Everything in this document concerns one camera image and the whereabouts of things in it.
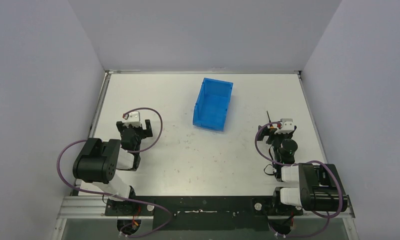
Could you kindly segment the orange handled screwdriver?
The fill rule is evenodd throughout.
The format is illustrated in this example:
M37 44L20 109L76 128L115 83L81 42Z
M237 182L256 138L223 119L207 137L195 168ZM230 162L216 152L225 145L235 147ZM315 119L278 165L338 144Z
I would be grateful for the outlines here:
M273 121L270 118L269 111L267 110L266 113L267 113L268 121L270 123L272 123ZM277 121L275 121L275 123L276 124L269 125L268 129L280 129L282 127L282 121L281 120L277 120Z

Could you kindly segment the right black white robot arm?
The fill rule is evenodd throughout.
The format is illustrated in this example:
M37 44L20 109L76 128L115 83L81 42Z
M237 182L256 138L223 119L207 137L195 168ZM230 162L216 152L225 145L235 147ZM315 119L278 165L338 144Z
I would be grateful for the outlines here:
M349 203L338 171L334 164L317 160L296 162L298 144L292 139L295 130L295 126L284 130L283 123L271 122L259 126L255 135L254 144L268 138L266 143L270 147L266 159L271 162L272 175L279 182L294 184L294 187L275 188L269 200L270 210L286 215L300 209L323 218L334 218L346 211Z

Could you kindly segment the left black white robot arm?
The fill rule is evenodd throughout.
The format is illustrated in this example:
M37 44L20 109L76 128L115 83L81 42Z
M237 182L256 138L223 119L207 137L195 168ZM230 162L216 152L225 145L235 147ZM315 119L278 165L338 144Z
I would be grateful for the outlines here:
M91 183L105 193L111 193L106 202L105 215L133 216L146 213L136 203L134 188L117 175L117 170L136 171L141 162L141 142L153 137L150 120L145 123L129 120L116 123L120 139L102 141L89 138L73 165L75 178Z

